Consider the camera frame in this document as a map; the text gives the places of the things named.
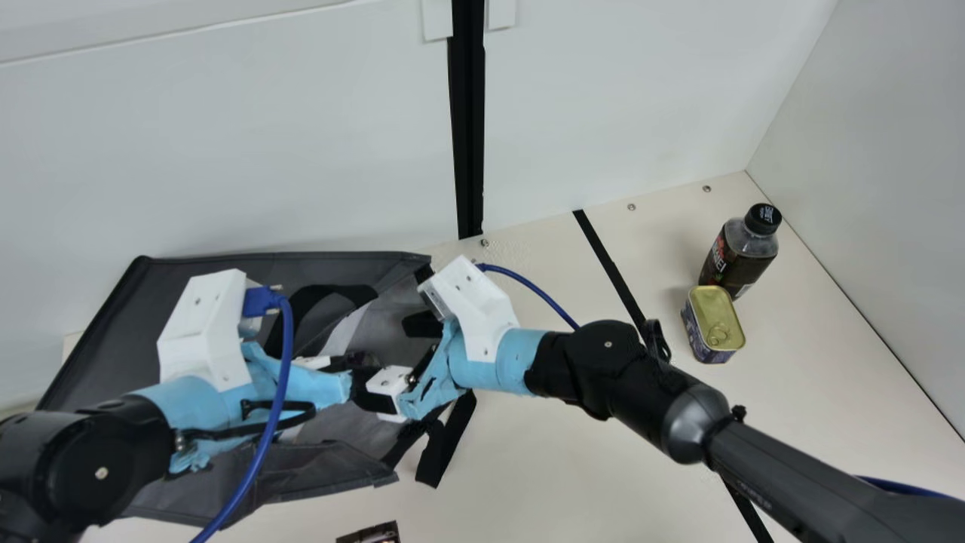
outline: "cable connector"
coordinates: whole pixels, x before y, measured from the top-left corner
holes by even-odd
[[[255,287],[244,291],[241,317],[251,319],[278,312],[281,296],[271,287]]]

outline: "white panel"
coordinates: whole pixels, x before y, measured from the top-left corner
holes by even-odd
[[[963,20],[842,2],[750,172],[965,434]]]
[[[0,0],[0,61],[348,0]]]
[[[419,0],[0,66],[0,405],[139,254],[453,238],[446,73]]]
[[[423,38],[427,42],[445,40],[453,34],[453,2],[422,0]]]
[[[510,28],[516,24],[516,0],[487,0],[485,26],[487,30]]]
[[[520,0],[485,35],[485,227],[743,170],[835,0]]]

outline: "black cable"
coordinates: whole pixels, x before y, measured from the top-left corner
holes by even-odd
[[[260,401],[249,401],[243,400],[241,402],[242,416],[247,418],[247,414],[255,409],[271,409],[271,402],[260,402]],[[288,428],[293,428],[303,422],[308,422],[315,417],[315,404],[312,402],[290,402],[286,401],[282,404],[283,411],[300,411],[301,414],[295,416],[290,416],[278,421],[277,430],[286,430]],[[181,430],[181,435],[184,436],[186,440],[208,440],[213,442],[220,442],[223,440],[231,440],[234,438],[243,438],[246,436],[256,436],[264,431],[267,426],[265,422],[259,422],[257,424],[245,424],[244,426],[236,426],[234,428],[227,428],[225,430],[200,430],[198,428],[188,428],[186,430]]]

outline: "white tabletop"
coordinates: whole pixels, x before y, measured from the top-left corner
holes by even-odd
[[[693,359],[678,316],[687,288],[721,224],[763,199],[740,173],[587,214],[645,314],[663,322],[674,363],[747,406],[749,424],[848,472],[965,497],[965,443],[792,224],[779,231],[778,258],[737,303],[747,346],[719,366]],[[578,322],[629,320],[571,215],[484,237],[487,246],[473,239],[426,252],[437,268],[465,254],[523,273]],[[524,327],[566,329],[529,291],[495,280]],[[678,466],[619,422],[592,420],[559,401],[478,395],[438,490],[413,480],[417,444],[399,465],[399,483],[269,505],[214,540],[330,543],[396,520],[405,543],[753,541],[723,484],[705,467]],[[793,540],[769,527],[776,541]],[[84,541],[187,541],[196,532],[128,519],[91,529]]]

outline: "black velcro strap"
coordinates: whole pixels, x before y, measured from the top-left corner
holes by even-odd
[[[308,312],[320,301],[332,294],[349,299],[356,309],[378,298],[378,293],[369,285],[309,285],[302,287],[289,297],[295,333],[298,333],[298,326],[301,325],[305,315],[308,315]],[[264,341],[265,353],[270,357],[280,357],[282,355],[282,339],[282,321],[276,319],[275,324],[271,327],[271,332],[268,334],[268,339]]]
[[[455,400],[453,412],[445,425],[438,420],[432,423],[428,429],[428,445],[423,451],[419,468],[416,470],[417,481],[426,483],[432,488],[439,488],[442,475],[449,467],[455,448],[459,445],[462,433],[469,425],[469,419],[472,418],[475,410],[476,394],[469,390]]]
[[[439,406],[429,412],[422,420],[415,420],[402,426],[402,429],[399,430],[399,436],[396,438],[396,444],[392,445],[389,452],[385,453],[385,456],[382,457],[382,463],[389,468],[398,466],[405,451],[416,444],[419,438],[428,431],[429,426],[431,426],[433,422],[436,422],[439,416],[446,411],[447,407],[449,407],[449,404]]]

